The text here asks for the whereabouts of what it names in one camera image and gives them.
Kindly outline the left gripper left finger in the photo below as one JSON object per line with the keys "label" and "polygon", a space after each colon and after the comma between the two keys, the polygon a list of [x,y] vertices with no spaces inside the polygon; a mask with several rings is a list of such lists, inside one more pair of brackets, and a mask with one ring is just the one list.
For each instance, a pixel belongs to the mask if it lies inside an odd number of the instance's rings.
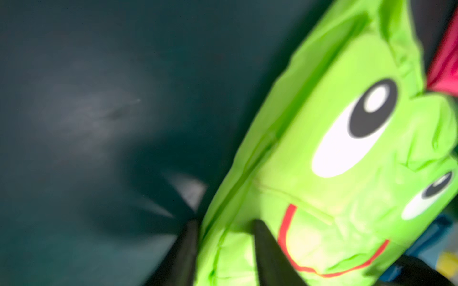
{"label": "left gripper left finger", "polygon": [[190,220],[144,286],[193,286],[196,276],[199,222]]}

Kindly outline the pink bunny raincoat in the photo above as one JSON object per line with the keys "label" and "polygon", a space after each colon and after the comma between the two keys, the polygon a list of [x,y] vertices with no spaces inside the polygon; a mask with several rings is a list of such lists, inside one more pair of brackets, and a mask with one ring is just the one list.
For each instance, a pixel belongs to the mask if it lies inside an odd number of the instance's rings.
{"label": "pink bunny raincoat", "polygon": [[458,97],[458,8],[448,21],[440,45],[428,70],[427,87]]}

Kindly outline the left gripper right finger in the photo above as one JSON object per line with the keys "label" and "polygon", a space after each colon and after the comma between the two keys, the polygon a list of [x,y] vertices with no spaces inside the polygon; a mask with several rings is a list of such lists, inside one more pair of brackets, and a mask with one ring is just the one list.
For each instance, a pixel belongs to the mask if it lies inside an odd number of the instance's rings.
{"label": "left gripper right finger", "polygon": [[307,286],[294,270],[264,221],[253,221],[253,234],[260,286]]}

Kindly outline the lime green frog raincoat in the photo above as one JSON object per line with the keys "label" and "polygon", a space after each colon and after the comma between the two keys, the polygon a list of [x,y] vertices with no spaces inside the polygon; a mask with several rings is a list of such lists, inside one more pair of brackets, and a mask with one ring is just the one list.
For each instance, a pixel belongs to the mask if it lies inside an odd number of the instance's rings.
{"label": "lime green frog raincoat", "polygon": [[203,219],[197,286],[257,286],[252,226],[301,281],[371,286],[458,192],[458,118],[425,89],[409,1],[335,1]]}

